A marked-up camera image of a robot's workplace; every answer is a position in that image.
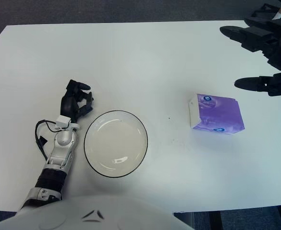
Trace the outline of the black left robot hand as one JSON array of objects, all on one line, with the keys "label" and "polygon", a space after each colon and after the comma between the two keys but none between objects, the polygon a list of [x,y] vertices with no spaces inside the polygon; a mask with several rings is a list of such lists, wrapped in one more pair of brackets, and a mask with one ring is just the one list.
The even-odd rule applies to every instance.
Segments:
[{"label": "black left robot hand", "polygon": [[91,87],[77,82],[75,80],[70,80],[67,87],[66,93],[61,99],[60,114],[71,119],[72,123],[77,123],[78,119],[90,113],[92,108],[92,92]]}]

